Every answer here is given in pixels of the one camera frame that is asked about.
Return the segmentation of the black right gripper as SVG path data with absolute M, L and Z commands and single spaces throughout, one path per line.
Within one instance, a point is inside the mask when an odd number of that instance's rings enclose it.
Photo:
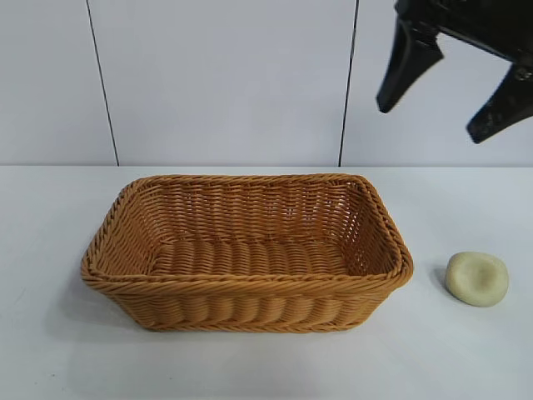
M 469 121 L 475 144 L 532 116 L 532 1 L 398 1 L 390 60 L 376 102 L 390 112 L 415 81 L 443 58 L 440 33 L 503 58 L 511 66 Z

